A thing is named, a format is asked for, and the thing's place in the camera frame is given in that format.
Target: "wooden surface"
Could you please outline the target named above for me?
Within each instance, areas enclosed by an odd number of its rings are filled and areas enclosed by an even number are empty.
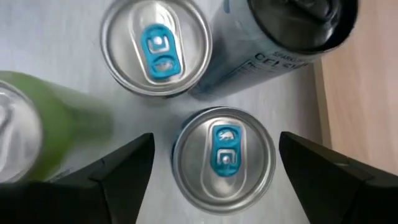
[[[349,41],[315,65],[324,144],[398,175],[398,1],[359,11]]]

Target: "can body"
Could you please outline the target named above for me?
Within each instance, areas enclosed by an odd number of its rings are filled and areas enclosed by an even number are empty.
[[[336,41],[317,49],[288,49],[259,25],[250,0],[224,0],[212,25],[214,53],[208,71],[192,90],[197,98],[225,96],[311,64],[339,46],[353,28],[352,24],[339,37],[332,37]]]
[[[112,135],[111,113],[97,99],[23,73],[0,72],[0,82],[20,93],[39,121],[38,126],[28,126],[40,132],[41,138],[38,139],[39,152],[22,179],[45,180],[74,146],[104,143]]]
[[[115,80],[141,96],[180,95],[204,74],[211,31],[191,1],[120,0],[104,15],[101,48]]]
[[[267,191],[275,149],[263,125],[236,108],[193,113],[172,148],[172,169],[185,198],[218,215],[240,212]]]

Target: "white surface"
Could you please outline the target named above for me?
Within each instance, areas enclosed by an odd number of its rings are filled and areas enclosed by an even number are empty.
[[[265,196],[237,215],[218,217],[191,206],[170,168],[170,146],[192,111],[227,105],[244,109],[269,130],[277,147],[281,131],[321,142],[312,67],[212,103],[189,95],[160,102],[134,96],[111,77],[100,51],[101,17],[111,0],[0,0],[0,70],[25,72],[104,99],[114,111],[116,134],[110,146],[82,149],[68,166],[85,166],[118,146],[153,132],[156,154],[137,223],[308,223],[277,152],[274,181]],[[211,18],[214,2],[200,1]]]

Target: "can top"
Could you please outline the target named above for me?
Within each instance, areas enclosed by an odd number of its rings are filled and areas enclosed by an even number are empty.
[[[288,49],[306,50],[321,47],[337,32],[336,27],[340,21],[350,23],[346,18],[342,18],[342,13],[347,10],[343,8],[345,0],[248,1],[263,31]],[[356,17],[354,11],[347,13]]]
[[[210,27],[191,1],[116,1],[105,14],[103,55],[113,77],[145,96],[170,96],[191,88],[212,50]]]
[[[265,193],[275,171],[275,149],[266,129],[250,114],[212,108],[184,127],[172,166],[192,204],[224,215],[248,208]]]
[[[0,81],[0,183],[25,177],[40,153],[42,123],[33,102]]]

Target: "beverage can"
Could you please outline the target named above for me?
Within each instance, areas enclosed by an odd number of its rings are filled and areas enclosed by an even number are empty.
[[[102,102],[17,72],[0,72],[0,183],[45,180],[73,147],[112,136]]]
[[[218,215],[240,212],[269,188],[275,147],[265,127],[236,108],[201,110],[183,123],[172,169],[185,198]]]
[[[311,64],[349,37],[357,15],[358,0],[224,0],[192,94],[219,98]]]
[[[211,31],[189,0],[121,0],[104,16],[101,48],[116,81],[142,96],[170,98],[195,85],[210,61]]]

